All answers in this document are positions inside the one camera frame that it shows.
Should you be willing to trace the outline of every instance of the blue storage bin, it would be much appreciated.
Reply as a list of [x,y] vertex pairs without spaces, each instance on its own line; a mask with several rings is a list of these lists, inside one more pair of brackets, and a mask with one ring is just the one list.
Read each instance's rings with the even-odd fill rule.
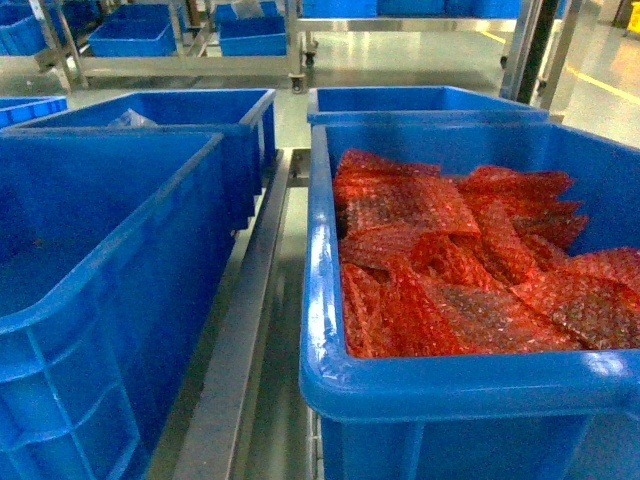
[[67,0],[62,6],[71,31],[76,34],[100,18],[100,9],[94,1]]
[[218,32],[222,55],[274,56],[287,54],[284,17],[261,17],[225,21]]
[[234,228],[248,225],[254,214],[253,194],[262,192],[262,170],[276,155],[273,102],[275,90],[176,90],[147,91],[123,95],[80,110],[54,115],[42,121],[7,129],[20,134],[60,131],[109,131],[127,133],[131,127],[109,127],[109,123],[131,109],[153,120],[157,126],[138,132],[201,131],[224,133],[222,148],[225,191]]
[[[558,16],[564,12],[566,0],[560,0]],[[518,18],[521,0],[474,0],[473,15],[480,18]]]
[[[278,5],[276,2],[260,2],[262,13],[265,17],[279,17]],[[216,5],[215,13],[213,14],[213,23],[216,26],[216,30],[220,30],[220,25],[223,22],[238,20],[236,12],[230,3],[223,5]]]
[[560,169],[591,221],[572,254],[640,247],[640,150],[549,123],[353,123],[312,133],[300,388],[331,480],[637,478],[640,351],[363,360],[346,353],[332,192],[359,148],[468,174]]
[[546,121],[549,112],[455,87],[346,87],[309,92],[311,125],[342,122]]
[[450,17],[472,17],[474,0],[445,0],[444,10]]
[[[178,18],[182,31],[187,29],[184,17],[184,8],[178,6]],[[171,23],[171,13],[169,5],[158,3],[129,3],[120,5],[111,15],[107,16],[105,22],[130,22],[138,20],[148,20],[152,22],[168,21]]]
[[65,97],[0,97],[0,128],[66,109]]
[[233,246],[220,135],[0,150],[0,476],[142,478]]
[[[58,37],[64,38],[57,14],[53,10],[50,13]],[[34,55],[47,46],[40,24],[28,5],[0,5],[0,40],[8,55]]]
[[377,0],[302,0],[302,16],[306,18],[371,18],[377,15]]
[[378,0],[378,14],[396,16],[442,15],[444,0]]
[[108,22],[88,38],[96,57],[167,57],[176,51],[169,21]]

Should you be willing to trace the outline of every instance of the floor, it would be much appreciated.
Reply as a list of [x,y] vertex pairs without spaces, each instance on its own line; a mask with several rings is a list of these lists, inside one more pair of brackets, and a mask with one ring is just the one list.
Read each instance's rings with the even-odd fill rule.
[[[565,124],[628,145],[640,147],[640,40],[599,26],[593,32],[593,53],[583,66]],[[502,78],[498,38],[459,34],[320,34],[311,86],[444,84],[496,94]],[[288,79],[231,81],[222,79],[121,80],[96,82],[97,89],[69,96],[72,108],[144,88],[279,88],[276,97],[277,145],[309,147],[307,98],[288,90]],[[61,93],[53,75],[0,78],[3,95]],[[270,330],[259,393],[247,478],[304,478],[306,410],[297,389],[297,342],[306,237],[306,190],[292,189],[282,250],[284,283],[280,289],[279,322]],[[230,262],[237,272],[246,245],[245,232]],[[233,283],[222,289],[224,304]],[[169,419],[148,478],[171,478],[188,419],[197,401],[201,378],[215,338],[215,316],[208,323],[185,381],[174,415]]]

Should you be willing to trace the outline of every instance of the metal shelf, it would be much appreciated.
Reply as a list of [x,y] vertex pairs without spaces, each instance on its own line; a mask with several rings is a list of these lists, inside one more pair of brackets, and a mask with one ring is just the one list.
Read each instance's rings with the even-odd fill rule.
[[513,32],[516,20],[479,18],[300,18],[300,32]]
[[[93,57],[89,51],[77,55],[77,66],[85,78],[96,77],[183,77],[183,76],[286,76],[302,77],[301,47],[298,35],[288,36],[286,56],[223,57],[206,56],[213,35],[211,15],[213,7],[206,2],[208,22],[198,30],[191,45],[183,42],[178,21],[176,0],[170,0],[171,19],[177,52],[170,57]],[[295,0],[287,0],[287,20],[293,25]]]

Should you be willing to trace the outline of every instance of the bubble wrap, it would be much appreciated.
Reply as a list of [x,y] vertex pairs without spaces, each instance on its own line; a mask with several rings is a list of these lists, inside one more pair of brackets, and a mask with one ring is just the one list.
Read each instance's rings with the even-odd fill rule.
[[640,297],[621,283],[554,271],[512,291],[590,348],[640,347]]

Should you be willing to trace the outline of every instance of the wheel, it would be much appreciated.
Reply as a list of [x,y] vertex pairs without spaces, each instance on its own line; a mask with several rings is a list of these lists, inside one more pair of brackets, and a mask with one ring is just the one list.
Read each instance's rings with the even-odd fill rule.
[[316,54],[314,52],[306,52],[304,55],[306,57],[304,64],[307,66],[307,68],[313,68],[316,63]]
[[291,89],[293,93],[302,93],[302,79],[301,78],[292,78],[291,79]]

